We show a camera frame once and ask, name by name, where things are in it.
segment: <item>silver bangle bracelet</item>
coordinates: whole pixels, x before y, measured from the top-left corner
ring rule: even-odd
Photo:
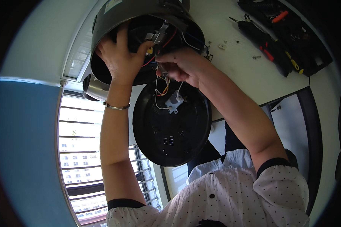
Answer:
[[[113,109],[113,110],[125,110],[125,109],[129,108],[129,106],[130,106],[130,102],[127,106],[124,106],[124,107],[112,107],[109,104],[107,104],[106,101],[103,102],[103,104],[105,105],[105,107],[109,107],[110,109]]]

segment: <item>hand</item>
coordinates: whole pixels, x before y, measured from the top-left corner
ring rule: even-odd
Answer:
[[[130,53],[127,48],[127,27],[129,21],[120,25],[116,43],[109,36],[102,38],[95,49],[96,54],[105,62],[112,77],[112,83],[132,85],[141,66],[144,64],[146,51],[154,44],[142,43],[137,53]]]
[[[193,87],[198,88],[203,76],[212,74],[217,70],[207,59],[190,48],[183,48],[173,53],[159,56],[155,59],[164,64],[168,76],[176,81],[186,81]]]

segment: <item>tool kit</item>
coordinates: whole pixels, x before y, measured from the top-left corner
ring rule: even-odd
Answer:
[[[239,6],[276,35],[293,70],[309,77],[332,62],[318,36],[302,19],[277,0],[239,0]]]

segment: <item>blue wire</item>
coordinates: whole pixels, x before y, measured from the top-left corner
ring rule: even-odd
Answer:
[[[191,36],[192,38],[194,38],[196,41],[202,43],[203,45],[205,45],[205,47],[207,48],[208,51],[208,46],[206,46],[206,44],[204,42],[202,42],[201,40],[197,39],[196,37],[194,37],[193,35],[189,34],[188,32],[186,32],[187,35]]]

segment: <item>person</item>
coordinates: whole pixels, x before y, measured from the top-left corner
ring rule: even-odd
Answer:
[[[126,107],[146,50],[127,49],[127,23],[96,54],[112,81],[106,103]],[[168,75],[199,88],[247,149],[196,166],[188,185],[159,211],[146,205],[128,156],[128,111],[105,108],[100,136],[108,226],[308,226],[306,180],[291,167],[271,121],[223,72],[189,48],[156,58]]]

